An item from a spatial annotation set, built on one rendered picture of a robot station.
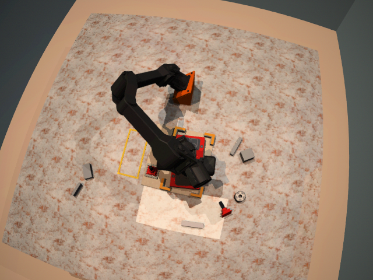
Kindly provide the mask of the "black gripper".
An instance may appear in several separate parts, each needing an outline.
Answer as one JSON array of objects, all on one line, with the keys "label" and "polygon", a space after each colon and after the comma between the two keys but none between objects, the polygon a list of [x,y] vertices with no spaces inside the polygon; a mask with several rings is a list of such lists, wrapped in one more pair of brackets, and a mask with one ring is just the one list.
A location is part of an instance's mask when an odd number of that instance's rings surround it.
[{"label": "black gripper", "polygon": [[[205,156],[204,155],[204,157],[200,157],[200,159],[197,159],[197,160],[203,162],[203,164],[205,165],[205,168],[207,168],[210,176],[214,175],[215,163],[216,163],[216,158],[214,156]],[[169,171],[169,170],[163,168],[158,162],[157,162],[157,168],[159,170]]]}]

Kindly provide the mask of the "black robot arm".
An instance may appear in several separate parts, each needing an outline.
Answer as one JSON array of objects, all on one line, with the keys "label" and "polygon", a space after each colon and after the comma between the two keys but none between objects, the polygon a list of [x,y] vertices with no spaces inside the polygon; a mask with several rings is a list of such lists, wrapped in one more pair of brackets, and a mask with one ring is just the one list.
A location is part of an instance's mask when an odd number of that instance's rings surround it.
[{"label": "black robot arm", "polygon": [[[153,156],[165,169],[175,174],[175,185],[195,189],[212,180],[202,161],[196,159],[196,148],[185,135],[175,139],[166,135],[136,103],[137,89],[157,84],[170,85],[176,92],[186,90],[191,76],[180,72],[175,64],[163,64],[153,71],[134,74],[123,71],[112,84],[112,101],[118,113],[124,116],[151,146]],[[179,165],[177,165],[180,163]]]}]

